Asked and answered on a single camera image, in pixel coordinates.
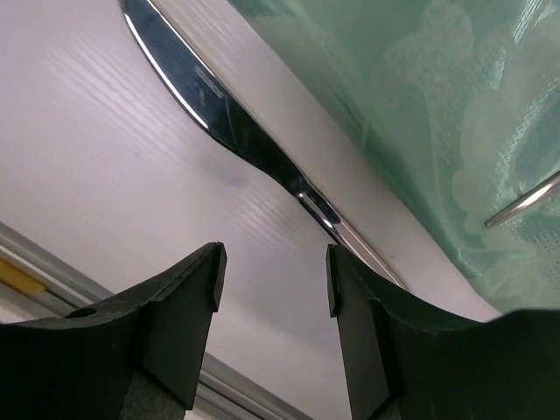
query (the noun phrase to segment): yellow object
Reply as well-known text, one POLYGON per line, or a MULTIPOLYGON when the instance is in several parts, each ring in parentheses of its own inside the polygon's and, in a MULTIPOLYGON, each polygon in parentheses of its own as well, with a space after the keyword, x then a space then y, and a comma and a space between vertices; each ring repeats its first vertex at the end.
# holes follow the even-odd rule
POLYGON ((46 290, 44 284, 3 259, 0 259, 0 282, 20 293, 31 295, 46 290))

